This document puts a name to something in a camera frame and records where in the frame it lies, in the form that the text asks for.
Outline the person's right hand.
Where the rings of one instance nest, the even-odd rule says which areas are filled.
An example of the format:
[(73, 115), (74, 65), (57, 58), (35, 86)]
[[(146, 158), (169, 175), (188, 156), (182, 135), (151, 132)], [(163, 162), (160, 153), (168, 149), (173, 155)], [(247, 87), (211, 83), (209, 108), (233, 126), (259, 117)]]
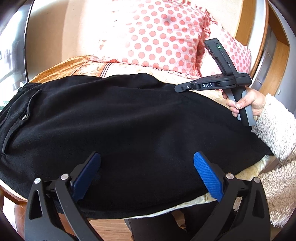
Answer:
[(222, 92), (226, 105), (229, 106), (232, 115), (238, 117), (239, 111), (246, 106), (251, 106), (254, 116), (260, 116), (266, 104), (266, 96), (257, 90), (246, 87), (247, 94), (239, 101), (234, 102), (230, 100), (225, 91)]

